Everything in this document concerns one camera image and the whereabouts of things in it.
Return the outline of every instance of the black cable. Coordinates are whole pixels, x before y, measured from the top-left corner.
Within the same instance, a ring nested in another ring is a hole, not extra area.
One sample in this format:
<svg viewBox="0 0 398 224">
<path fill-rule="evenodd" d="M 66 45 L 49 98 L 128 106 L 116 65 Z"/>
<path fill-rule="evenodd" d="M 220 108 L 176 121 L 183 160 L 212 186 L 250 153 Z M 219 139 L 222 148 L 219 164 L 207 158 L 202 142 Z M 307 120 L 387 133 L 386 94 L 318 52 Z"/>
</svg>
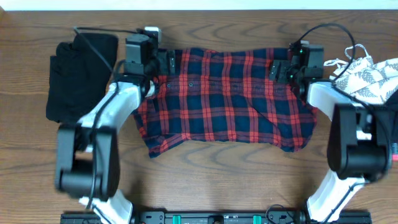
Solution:
<svg viewBox="0 0 398 224">
<path fill-rule="evenodd" d="M 90 138 L 91 138 L 91 142 L 93 143 L 93 182 L 91 185 L 91 191 L 90 191 L 90 196 L 88 199 L 88 203 L 86 206 L 86 209 L 90 209 L 91 207 L 91 203 L 93 202 L 93 198 L 94 198 L 94 194 L 95 194 L 95 185 L 96 185 L 96 176 L 97 176 L 97 165 L 96 165 L 96 144 L 97 144 L 97 140 L 96 140 L 96 127 L 98 125 L 98 121 L 100 120 L 101 114 L 102 112 L 105 110 L 106 106 L 113 100 L 113 98 L 119 93 L 119 83 L 118 83 L 118 74 L 119 74 L 119 70 L 121 68 L 121 65 L 124 64 L 124 60 L 121 60 L 118 62 L 118 64 L 116 65 L 116 73 L 113 73 L 113 77 L 114 77 L 114 81 L 116 84 L 116 88 L 114 93 L 105 101 L 105 103 L 101 106 L 101 108 L 97 111 L 97 113 L 95 114 L 94 117 L 94 122 L 93 122 L 93 126 L 91 128 L 91 134 L 90 134 Z"/>
<path fill-rule="evenodd" d="M 304 69 L 305 69 L 305 66 L 304 65 L 301 66 L 301 68 L 296 73 L 293 74 L 293 77 L 296 77 L 296 75 L 299 74 L 299 73 L 302 75 Z"/>
<path fill-rule="evenodd" d="M 96 210 L 101 215 L 101 217 L 105 219 L 105 221 L 107 221 L 109 224 L 112 224 L 111 221 L 106 218 L 105 214 L 97 206 L 93 205 L 93 209 Z"/>
<path fill-rule="evenodd" d="M 89 48 L 104 62 L 104 64 L 107 66 L 107 68 L 109 69 L 109 71 L 111 73 L 113 73 L 113 68 L 112 66 L 109 64 L 108 61 L 106 61 L 106 59 L 104 58 L 104 56 L 90 43 L 90 41 L 84 36 L 84 34 L 80 33 L 80 30 L 78 27 L 74 27 L 73 30 L 75 31 L 75 33 L 77 35 L 80 35 L 81 38 L 83 39 L 84 42 L 86 42 L 86 44 L 89 46 Z"/>
<path fill-rule="evenodd" d="M 323 221 L 321 224 L 326 224 L 328 223 L 328 220 L 330 219 L 330 217 L 338 210 L 338 208 L 341 206 L 341 204 L 343 204 L 343 202 L 347 199 L 349 193 L 351 193 L 354 190 L 354 187 L 359 186 L 359 185 L 366 185 L 367 183 L 357 183 L 357 184 L 353 184 L 351 187 L 348 188 L 347 193 L 344 195 L 344 197 L 338 202 L 338 204 L 336 205 L 336 207 L 334 209 L 331 210 L 331 212 L 329 213 L 329 215 L 326 217 L 325 221 Z"/>
<path fill-rule="evenodd" d="M 321 28 L 321 27 L 330 27 L 330 26 L 334 26 L 334 27 L 338 27 L 341 30 L 343 30 L 344 32 L 346 32 L 348 34 L 349 39 L 351 40 L 351 43 L 353 45 L 353 55 L 351 56 L 351 59 L 349 60 L 347 66 L 344 68 L 344 70 L 333 80 L 333 83 L 335 83 L 337 81 L 337 79 L 339 79 L 349 68 L 349 66 L 353 63 L 354 58 L 355 58 L 355 40 L 353 35 L 349 32 L 349 30 L 347 28 L 345 28 L 343 25 L 340 24 L 336 24 L 336 23 L 327 23 L 327 24 L 320 24 L 316 27 L 311 28 L 310 30 L 306 31 L 306 33 L 301 36 L 298 41 L 296 41 L 294 43 L 294 45 L 298 45 L 300 44 L 300 41 L 309 33 L 311 33 L 311 31 L 316 30 L 317 28 Z"/>
<path fill-rule="evenodd" d="M 273 204 L 273 205 L 271 205 L 268 209 L 267 209 L 267 211 L 266 211 L 266 218 L 268 219 L 268 221 L 269 222 L 271 222 L 272 224 L 276 224 L 274 221 L 272 221 L 269 217 L 268 217 L 268 212 L 269 212 L 269 210 L 272 208 L 272 207 L 275 207 L 275 206 L 279 206 L 279 207 L 281 207 L 282 209 L 284 209 L 285 210 L 285 212 L 287 213 L 287 215 L 290 217 L 290 218 L 292 218 L 292 222 L 290 222 L 290 223 L 293 223 L 294 222 L 294 217 L 289 213 L 289 211 L 283 206 L 283 205 L 280 205 L 280 204 Z"/>
</svg>

